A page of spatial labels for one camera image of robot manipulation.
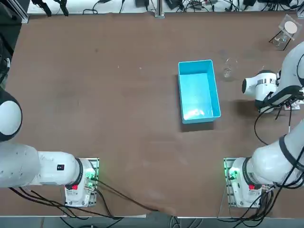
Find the brown table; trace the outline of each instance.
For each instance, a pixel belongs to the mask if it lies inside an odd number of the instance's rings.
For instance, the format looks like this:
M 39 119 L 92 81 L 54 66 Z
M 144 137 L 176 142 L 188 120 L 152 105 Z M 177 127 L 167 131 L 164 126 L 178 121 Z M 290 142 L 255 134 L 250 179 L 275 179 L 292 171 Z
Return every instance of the brown table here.
M 243 78 L 261 68 L 277 71 L 288 51 L 268 40 L 283 12 L 54 16 L 23 25 L 7 90 L 23 108 L 16 142 L 41 151 L 99 157 L 100 178 L 137 201 L 177 216 L 217 216 L 225 186 L 224 157 L 250 156 L 262 144 L 254 135 L 253 98 Z M 238 60 L 229 81 L 227 58 Z M 212 59 L 222 116 L 196 128 L 181 125 L 177 64 Z M 293 112 L 298 124 L 302 111 Z M 285 134 L 288 112 L 263 117 L 267 142 Z M 61 199 L 60 187 L 36 187 Z M 272 217 L 302 217 L 303 190 L 284 190 Z M 1 215 L 61 215 L 2 189 Z M 105 191 L 115 215 L 147 211 Z M 92 210 L 105 213 L 103 204 Z M 221 216 L 228 216 L 224 202 Z

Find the floor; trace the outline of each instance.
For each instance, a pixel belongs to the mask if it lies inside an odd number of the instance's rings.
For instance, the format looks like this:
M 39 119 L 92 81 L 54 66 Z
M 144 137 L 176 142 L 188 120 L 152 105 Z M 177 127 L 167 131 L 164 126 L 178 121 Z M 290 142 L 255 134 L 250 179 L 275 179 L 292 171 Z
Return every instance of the floor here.
M 0 16 L 0 31 L 6 37 L 7 41 L 10 43 L 12 48 L 15 47 L 18 34 L 20 31 L 20 25 L 8 25 L 15 24 L 14 22 L 9 21 L 3 15 Z M 151 213 L 147 215 L 147 218 L 125 218 L 115 227 L 132 227 L 132 228 L 167 228 L 169 227 L 170 216 L 162 213 Z M 82 225 L 91 225 L 95 224 L 97 227 L 107 227 L 113 223 L 111 219 L 95 217 L 88 220 L 77 220 L 72 218 L 65 218 L 65 221 L 68 222 L 72 227 L 78 228 Z M 182 219 L 180 221 L 181 227 L 187 228 L 193 219 Z M 200 219 L 192 225 L 194 228 L 197 224 L 200 223 Z M 15 217 L 6 217 L 0 218 L 1 228 L 67 228 L 68 226 L 63 223 L 60 218 L 52 217 L 33 217 L 33 218 L 15 218 Z M 217 221 L 216 219 L 206 218 L 200 224 L 199 228 L 232 228 L 234 224 L 232 223 L 223 223 Z M 265 219 L 263 223 L 259 226 L 260 228 L 274 228 L 274 227 L 292 227 L 292 228 L 302 228 L 304 227 L 304 219 Z

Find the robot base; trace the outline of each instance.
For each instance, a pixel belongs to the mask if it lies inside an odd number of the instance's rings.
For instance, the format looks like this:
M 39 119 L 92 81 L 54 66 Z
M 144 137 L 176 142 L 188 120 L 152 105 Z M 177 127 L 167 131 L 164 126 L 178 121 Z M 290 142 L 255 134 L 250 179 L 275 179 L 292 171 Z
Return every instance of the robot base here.
M 262 193 L 262 188 L 252 189 L 244 180 L 243 163 L 245 158 L 225 158 L 224 168 L 226 188 L 230 207 L 249 208 Z M 257 200 L 251 208 L 258 208 Z
M 80 183 L 71 190 L 65 187 L 65 205 L 71 207 L 93 207 L 96 204 L 96 191 L 98 182 L 99 158 L 79 158 L 83 165 L 83 175 Z

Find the blue plastic bin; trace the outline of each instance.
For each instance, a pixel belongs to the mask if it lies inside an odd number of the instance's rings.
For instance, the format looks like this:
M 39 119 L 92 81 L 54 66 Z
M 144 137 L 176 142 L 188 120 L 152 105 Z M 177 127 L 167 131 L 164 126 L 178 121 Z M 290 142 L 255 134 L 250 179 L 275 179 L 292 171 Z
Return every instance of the blue plastic bin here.
M 212 122 L 220 117 L 212 60 L 179 62 L 183 124 Z

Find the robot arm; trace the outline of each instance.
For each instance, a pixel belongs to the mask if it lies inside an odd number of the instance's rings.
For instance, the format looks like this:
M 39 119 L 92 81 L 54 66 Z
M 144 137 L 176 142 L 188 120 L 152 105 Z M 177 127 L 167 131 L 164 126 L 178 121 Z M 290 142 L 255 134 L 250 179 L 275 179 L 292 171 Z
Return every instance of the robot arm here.
M 229 178 L 238 207 L 249 207 L 261 194 L 262 185 L 281 185 L 285 181 L 304 147 L 303 135 L 304 121 L 301 121 L 286 136 L 257 148 L 252 157 L 235 159 L 229 170 Z M 285 184 L 299 185 L 301 181 L 296 183 L 296 180 L 303 172 L 304 157 Z
M 244 79 L 242 92 L 255 97 L 258 109 L 279 105 L 288 99 L 298 97 L 304 85 L 303 56 L 304 42 L 287 54 L 280 73 L 262 70 L 255 77 Z
M 281 105 L 299 97 L 303 99 L 299 91 L 304 86 L 304 42 L 288 53 L 278 75 L 280 77 L 272 71 L 263 70 L 254 78 L 246 78 L 242 92 L 255 96 L 258 109 Z M 303 135 L 304 121 L 301 121 L 286 136 L 257 148 L 252 157 L 235 159 L 229 170 L 229 178 L 238 207 L 249 207 L 261 194 L 262 185 L 282 184 L 285 181 L 304 147 Z M 303 172 L 304 158 L 301 158 L 285 184 L 299 185 L 295 180 Z
M 65 152 L 38 152 L 7 142 L 21 128 L 17 100 L 0 88 L 0 188 L 27 185 L 64 185 L 66 204 L 88 207 L 96 203 L 98 159 L 75 158 Z

